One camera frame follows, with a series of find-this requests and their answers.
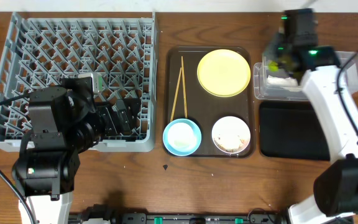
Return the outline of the white bowl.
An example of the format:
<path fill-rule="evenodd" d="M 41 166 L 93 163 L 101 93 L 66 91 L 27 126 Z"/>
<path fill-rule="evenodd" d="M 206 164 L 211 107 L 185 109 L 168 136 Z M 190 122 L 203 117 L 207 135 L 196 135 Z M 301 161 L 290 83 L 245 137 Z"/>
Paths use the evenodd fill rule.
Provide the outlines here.
<path fill-rule="evenodd" d="M 211 138 L 220 151 L 238 154 L 250 146 L 251 133 L 244 120 L 235 116 L 225 116 L 214 123 Z"/>

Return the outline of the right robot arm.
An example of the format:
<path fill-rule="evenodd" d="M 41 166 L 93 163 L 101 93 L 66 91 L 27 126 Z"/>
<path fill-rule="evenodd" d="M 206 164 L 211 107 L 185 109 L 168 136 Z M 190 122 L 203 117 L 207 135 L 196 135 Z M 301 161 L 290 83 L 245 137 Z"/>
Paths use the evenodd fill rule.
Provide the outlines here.
<path fill-rule="evenodd" d="M 331 165 L 315 179 L 313 194 L 276 218 L 276 223 L 346 223 L 358 214 L 358 109 L 332 46 L 319 45 L 314 12 L 287 10 L 268 59 L 296 78 L 318 117 Z"/>

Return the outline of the light blue bowl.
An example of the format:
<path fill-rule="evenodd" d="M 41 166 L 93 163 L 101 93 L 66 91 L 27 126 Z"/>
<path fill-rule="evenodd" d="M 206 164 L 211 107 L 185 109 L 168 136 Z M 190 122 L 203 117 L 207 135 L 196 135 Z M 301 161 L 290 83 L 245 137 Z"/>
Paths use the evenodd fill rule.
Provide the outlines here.
<path fill-rule="evenodd" d="M 190 119 L 180 118 L 170 122 L 163 131 L 163 145 L 175 156 L 189 156 L 200 147 L 202 133 Z"/>

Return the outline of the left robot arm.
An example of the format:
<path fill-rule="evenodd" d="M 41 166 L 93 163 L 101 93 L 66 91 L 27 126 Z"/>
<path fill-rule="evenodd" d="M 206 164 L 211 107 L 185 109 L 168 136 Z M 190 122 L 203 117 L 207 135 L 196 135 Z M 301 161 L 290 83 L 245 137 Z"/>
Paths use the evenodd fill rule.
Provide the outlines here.
<path fill-rule="evenodd" d="M 67 223 L 80 153 L 135 128 L 140 99 L 97 103 L 97 91 L 92 77 L 64 78 L 29 95 L 32 129 L 22 138 L 12 176 L 35 223 Z"/>

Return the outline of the green snack wrapper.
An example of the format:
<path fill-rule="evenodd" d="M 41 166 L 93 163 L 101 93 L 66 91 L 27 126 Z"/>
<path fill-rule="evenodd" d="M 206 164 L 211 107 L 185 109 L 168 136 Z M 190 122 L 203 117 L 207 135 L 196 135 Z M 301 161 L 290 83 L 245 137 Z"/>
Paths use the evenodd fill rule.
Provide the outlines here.
<path fill-rule="evenodd" d="M 277 72 L 277 71 L 279 71 L 280 66 L 279 66 L 279 64 L 277 62 L 271 60 L 271 61 L 269 61 L 268 65 L 267 65 L 267 68 L 271 72 Z"/>

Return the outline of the small white cup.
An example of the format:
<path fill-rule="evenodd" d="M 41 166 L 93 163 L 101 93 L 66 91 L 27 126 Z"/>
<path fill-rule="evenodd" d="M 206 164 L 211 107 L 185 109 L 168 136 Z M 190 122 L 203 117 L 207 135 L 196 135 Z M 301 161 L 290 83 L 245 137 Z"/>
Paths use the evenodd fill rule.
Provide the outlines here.
<path fill-rule="evenodd" d="M 167 139 L 169 145 L 178 151 L 186 151 L 196 142 L 193 129 L 186 123 L 173 124 L 168 130 Z"/>

